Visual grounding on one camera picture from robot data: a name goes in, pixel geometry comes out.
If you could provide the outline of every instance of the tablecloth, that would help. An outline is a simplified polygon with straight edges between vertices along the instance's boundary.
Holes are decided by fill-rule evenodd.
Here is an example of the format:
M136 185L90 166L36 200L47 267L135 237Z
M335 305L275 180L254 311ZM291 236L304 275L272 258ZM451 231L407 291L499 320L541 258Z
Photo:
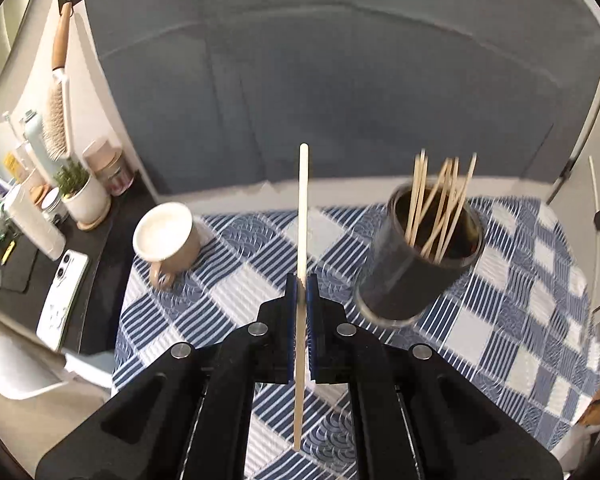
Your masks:
M484 253L414 326L375 326L352 300L384 206L311 209L308 269L318 275L320 294L342 303L350 322L394 346L427 342L551 449L600 382L586 280L555 214L540 200L480 197L470 203L486 227ZM295 271L294 211L201 216L196 225L200 256L171 291L153 290L148 264L134 261L116 342L116 389L175 342L206 346L251 322ZM307 384L299 453L291 449L292 405L293 386L256 387L245 477L355 478L346 385Z

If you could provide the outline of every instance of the white plant pot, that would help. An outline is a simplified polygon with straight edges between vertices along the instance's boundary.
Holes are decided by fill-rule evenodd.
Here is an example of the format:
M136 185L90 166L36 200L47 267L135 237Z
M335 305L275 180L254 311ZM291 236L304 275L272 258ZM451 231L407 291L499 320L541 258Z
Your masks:
M104 214L109 205L109 195L98 179L90 175L87 184L78 193L71 198L63 198L62 202L76 222L89 225Z

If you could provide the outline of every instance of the beige mug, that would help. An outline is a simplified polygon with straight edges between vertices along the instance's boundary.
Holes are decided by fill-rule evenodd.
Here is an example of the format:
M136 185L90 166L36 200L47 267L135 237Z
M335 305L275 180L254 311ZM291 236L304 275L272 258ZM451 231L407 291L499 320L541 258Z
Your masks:
M158 290L171 288L176 275L191 268L200 253L200 237L187 206L167 202L138 222L134 250L151 263L149 281Z

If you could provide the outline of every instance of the cup rim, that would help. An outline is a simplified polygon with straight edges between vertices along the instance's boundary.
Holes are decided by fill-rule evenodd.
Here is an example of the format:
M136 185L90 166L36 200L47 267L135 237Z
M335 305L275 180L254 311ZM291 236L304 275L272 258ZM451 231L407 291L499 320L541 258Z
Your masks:
M411 184L403 184L402 186L397 187L397 189L395 189L395 191L392 193L392 195L389 198L389 201L387 203L387 214L390 214L392 216L392 218L391 218L392 228L395 231L397 231L403 235L404 235L404 230L403 230L402 226L400 225L400 222L398 222L398 215L395 213L395 205L396 205L398 199L401 196L403 196L405 192L410 190L411 187L412 187ZM477 259L480 257L480 254L482 253L482 249L484 247L484 226L482 225L482 222L480 222L480 217L478 216L478 213L475 212L474 209L471 208L471 205L468 202L464 202L462 209L474 220L474 222L478 226L478 234L479 234L478 245L476 247L476 250L470 256L466 256L465 258L462 258L462 259L442 258L440 263L435 264L428 258L421 256L420 251L417 250L416 248L411 247L407 242L404 242L404 246L408 250L410 250L417 259L419 259L433 267L443 267L445 269L457 269L459 267L467 267L467 266L473 265L477 261Z
M142 229L144 228L144 226L147 224L148 221L150 221L152 219L152 217L154 217L158 214L162 214L164 211L168 211L168 210L182 214L183 219L186 219L189 221L189 229L183 230L181 233L177 234L178 238L176 240L176 243L174 243L174 247L176 247L176 249L171 250L171 251L165 250L162 253L148 254L145 251L143 251L139 246L139 235L140 235ZM175 253L177 253L180 250L180 248L182 248L184 243L189 238L189 235L191 234L192 229L193 229L193 215L192 215L190 209L186 205L184 205L182 202L165 202L163 204L159 204L159 205L149 209L149 211L147 211L144 214L144 216L140 219L140 221L138 222L138 225L136 226L136 230L134 231L134 236L133 236L134 251L140 258L142 258L146 262L151 262L151 263L163 262L167 258L170 258Z

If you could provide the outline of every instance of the black desk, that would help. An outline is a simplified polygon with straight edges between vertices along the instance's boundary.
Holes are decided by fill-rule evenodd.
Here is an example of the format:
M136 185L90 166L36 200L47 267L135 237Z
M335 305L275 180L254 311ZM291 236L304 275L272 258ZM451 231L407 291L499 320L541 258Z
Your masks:
M80 231L71 218L60 227L66 237L65 249L89 257L89 266L69 313L62 348L83 354L114 349L134 257L133 233L144 213L154 205L144 182L136 175L126 193L112 199L109 215L93 231ZM24 293L0 290L0 312L35 332L58 263L59 260L53 262L38 252Z

